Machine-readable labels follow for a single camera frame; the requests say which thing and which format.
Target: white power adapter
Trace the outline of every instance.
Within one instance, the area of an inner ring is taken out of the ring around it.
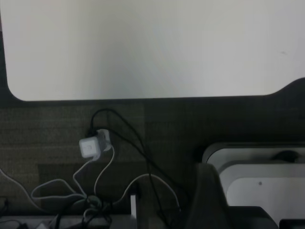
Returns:
[[[79,144],[83,158],[93,157],[92,160],[96,161],[100,158],[101,152],[111,149],[109,131],[101,129],[97,133],[96,136],[80,140]]]

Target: black cable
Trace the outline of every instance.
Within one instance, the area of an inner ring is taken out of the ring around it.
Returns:
[[[113,109],[105,108],[105,109],[100,109],[100,110],[96,111],[93,114],[93,116],[91,118],[91,121],[90,121],[90,129],[91,129],[91,131],[93,130],[93,127],[94,127],[94,123],[93,123],[94,122],[94,118],[100,112],[111,112],[111,113],[115,114],[117,117],[119,117],[133,131],[133,133],[137,136],[137,138],[138,138],[138,140],[139,140],[139,142],[141,144],[142,150],[145,152],[145,146],[144,146],[144,143],[142,141],[142,138],[141,138],[140,134],[136,131],[136,129],[122,115],[120,115],[117,111],[115,111]],[[146,166],[147,166],[147,173],[149,175],[149,180],[150,180],[151,186],[153,188],[152,190],[154,192],[154,195],[156,196],[157,203],[158,203],[158,206],[159,206],[159,211],[160,211],[160,214],[162,216],[162,221],[165,223],[165,225],[167,227],[170,227],[169,223],[166,220],[166,216],[165,216],[165,214],[163,212],[163,208],[162,208],[162,205],[161,205],[160,197],[158,195],[158,192],[157,192],[156,187],[155,187],[154,182],[153,182],[151,168],[150,168],[149,162],[147,162],[147,161],[146,161]]]
[[[96,127],[94,128],[94,132],[96,132],[97,130],[100,130],[100,129],[105,129],[105,130],[108,130],[109,132],[115,134],[116,136],[118,136],[119,138],[121,138],[122,140],[124,140],[125,142],[129,143],[130,145],[132,145],[137,151],[139,154],[141,154],[145,159],[146,161],[151,165],[153,166],[154,168],[156,168],[164,177],[166,177],[169,181],[171,181],[176,187],[178,187],[180,190],[182,190],[185,195],[187,196],[188,200],[190,200],[190,195],[188,194],[188,192],[181,186],[179,185],[176,181],[174,181],[169,175],[167,175],[153,160],[151,160],[146,154],[144,154],[141,149],[135,144],[133,143],[132,141],[130,141],[129,139],[127,139],[126,137],[122,136],[121,134],[119,134],[118,132],[116,132],[115,130],[113,129],[110,129],[108,127],[105,127],[105,126],[100,126],[100,127]]]
[[[55,227],[54,229],[59,229],[59,226],[60,226],[60,223],[61,223],[61,218],[62,216],[65,214],[65,212],[67,210],[69,210],[76,202],[80,201],[81,199],[78,199],[78,200],[75,200],[73,202],[70,202],[69,204],[67,204],[63,210],[61,211],[61,213],[58,214],[57,218],[56,218],[56,224],[55,224]]]
[[[1,218],[9,210],[9,200],[7,199],[7,197],[0,197],[0,199],[4,199],[3,208],[1,208],[0,210],[0,218]]]
[[[108,127],[96,127],[94,128],[93,126],[93,121],[94,121],[94,117],[99,113],[99,112],[103,112],[103,111],[109,111],[109,112],[112,112],[114,114],[116,114],[134,133],[135,135],[137,136],[137,138],[139,139],[140,141],[140,144],[143,148],[143,150],[145,150],[145,146],[143,144],[143,141],[140,137],[140,135],[138,134],[138,132],[133,128],[133,126],[131,124],[129,124],[129,122],[123,118],[118,112],[116,112],[115,110],[112,110],[112,109],[108,109],[108,108],[105,108],[105,109],[100,109],[98,111],[96,111],[92,118],[91,118],[91,123],[90,123],[90,134],[91,136],[95,135],[96,134],[96,131],[99,130],[99,129],[105,129],[105,130],[108,130],[110,131],[111,133],[117,135],[119,138],[121,138],[122,140],[128,142],[130,145],[132,145],[145,159],[146,161],[148,161],[149,164],[151,164],[153,167],[155,167],[163,176],[165,176],[169,181],[171,181],[175,186],[177,186],[180,190],[182,190],[185,195],[187,196],[187,199],[188,201],[190,201],[190,195],[188,194],[188,192],[181,186],[179,185],[177,182],[175,182],[169,175],[167,175],[160,167],[158,167],[158,165],[152,160],[150,159],[145,153],[143,153],[140,148],[134,144],[132,141],[130,141],[129,139],[123,137],[121,134],[119,134],[118,132],[116,132],[115,130],[111,129],[111,128],[108,128]]]

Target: plug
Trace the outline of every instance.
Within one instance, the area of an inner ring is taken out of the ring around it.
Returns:
[[[101,152],[111,149],[111,142],[108,130],[98,130],[97,135],[81,139],[80,142],[81,156],[83,158],[93,157],[93,161],[100,158]]]
[[[81,156],[83,158],[93,157],[93,160],[97,160],[100,158],[100,144],[96,136],[81,139],[79,144],[81,148]]]

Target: power adapter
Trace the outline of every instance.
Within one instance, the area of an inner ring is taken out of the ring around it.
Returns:
[[[111,142],[108,130],[98,130],[97,135],[81,139],[79,141],[81,156],[83,158],[93,157],[93,161],[100,158],[101,152],[111,149]]]

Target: white plastic device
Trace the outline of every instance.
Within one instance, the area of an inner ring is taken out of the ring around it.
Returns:
[[[97,160],[100,158],[101,152],[111,149],[109,131],[101,129],[97,133],[96,136],[79,141],[83,158],[93,157],[93,160]]]

